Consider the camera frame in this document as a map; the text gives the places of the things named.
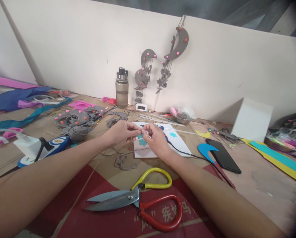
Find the smartphone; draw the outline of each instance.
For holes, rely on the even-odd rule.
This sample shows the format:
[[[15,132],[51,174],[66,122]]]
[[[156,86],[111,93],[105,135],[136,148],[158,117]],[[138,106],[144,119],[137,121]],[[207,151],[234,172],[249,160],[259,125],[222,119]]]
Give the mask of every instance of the smartphone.
[[[241,174],[241,170],[239,169],[233,158],[230,156],[230,154],[227,152],[225,147],[222,145],[222,143],[211,139],[206,139],[206,142],[219,150],[212,150],[211,153],[222,168],[237,174]]]

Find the teal felt strip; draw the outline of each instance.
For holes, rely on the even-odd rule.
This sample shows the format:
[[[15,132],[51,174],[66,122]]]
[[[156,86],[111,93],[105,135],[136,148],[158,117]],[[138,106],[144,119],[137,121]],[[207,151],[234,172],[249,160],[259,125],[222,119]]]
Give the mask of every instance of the teal felt strip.
[[[285,166],[288,166],[289,168],[293,169],[294,171],[296,171],[296,162],[289,159],[288,157],[272,150],[271,148],[262,145],[262,144],[258,144],[255,141],[250,142],[250,144],[254,147],[256,147],[257,149],[261,150],[262,152],[266,153],[267,155],[270,155],[271,157],[273,157],[274,159],[278,160],[279,162],[283,163]]]
[[[71,101],[72,101],[71,98],[66,97],[66,100],[62,101],[59,104],[47,105],[47,106],[44,106],[44,107],[37,108],[30,116],[26,117],[22,121],[15,121],[15,120],[1,121],[0,122],[0,129],[8,129],[10,127],[18,127],[18,128],[24,127],[25,125],[29,124],[30,122],[36,120],[41,113],[44,113],[44,112],[46,112],[46,111],[48,111],[48,110],[50,110],[52,108],[60,107],[63,104],[66,104],[66,103],[71,102]]]

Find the water bottle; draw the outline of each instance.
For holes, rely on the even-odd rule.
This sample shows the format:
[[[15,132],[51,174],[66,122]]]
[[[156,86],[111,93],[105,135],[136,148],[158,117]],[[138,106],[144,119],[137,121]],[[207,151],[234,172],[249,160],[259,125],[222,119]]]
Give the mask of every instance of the water bottle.
[[[116,73],[116,102],[118,108],[127,108],[128,107],[128,70],[125,68],[119,68],[119,71]]]

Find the blue fabric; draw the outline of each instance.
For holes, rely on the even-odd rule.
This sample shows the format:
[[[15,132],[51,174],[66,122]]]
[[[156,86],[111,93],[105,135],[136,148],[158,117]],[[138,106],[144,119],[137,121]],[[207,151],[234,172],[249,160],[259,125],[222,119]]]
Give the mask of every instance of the blue fabric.
[[[52,87],[38,87],[31,89],[15,89],[0,94],[0,111],[18,110],[18,100],[30,100],[36,95],[44,94],[44,92],[52,89]]]
[[[57,105],[48,105],[48,106],[40,107],[40,108],[36,109],[30,116],[26,117],[22,121],[15,121],[15,120],[1,121],[0,122],[0,129],[8,129],[10,127],[18,127],[18,128],[24,127],[25,125],[34,121],[41,113],[44,113],[51,108],[60,107],[63,104],[66,104],[67,102],[71,102],[71,101],[72,101],[71,98],[66,98],[65,101],[63,101]]]

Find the wooden stick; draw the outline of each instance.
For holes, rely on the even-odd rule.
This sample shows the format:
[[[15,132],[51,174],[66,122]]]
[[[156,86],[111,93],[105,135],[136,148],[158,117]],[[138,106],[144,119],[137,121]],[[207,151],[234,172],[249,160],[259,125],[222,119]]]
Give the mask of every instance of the wooden stick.
[[[167,119],[167,118],[164,118],[164,117],[161,117],[161,116],[157,116],[157,115],[155,115],[153,113],[151,113],[150,115],[155,116],[155,117],[158,117],[158,118],[161,118],[161,119],[164,119],[164,120],[167,120],[167,121],[171,121],[171,122],[177,123],[177,122],[175,122],[173,120],[170,120],[170,119]]]
[[[159,120],[159,119],[156,119],[156,118],[153,118],[153,117],[146,116],[146,115],[141,114],[141,113],[140,113],[140,115],[141,115],[140,116],[141,118],[150,119],[150,120],[153,120],[153,121],[163,122],[163,123],[167,123],[167,124],[171,124],[171,125],[176,125],[176,126],[185,126],[185,125],[176,124],[176,123],[173,123],[173,122],[162,121],[162,120]]]
[[[177,131],[177,132],[182,132],[182,133],[188,133],[188,134],[194,134],[194,135],[198,135],[200,136],[198,133],[194,133],[194,132],[186,132],[186,131],[181,131],[181,130],[176,130],[176,129],[169,129],[169,128],[164,128],[165,130],[168,131]]]

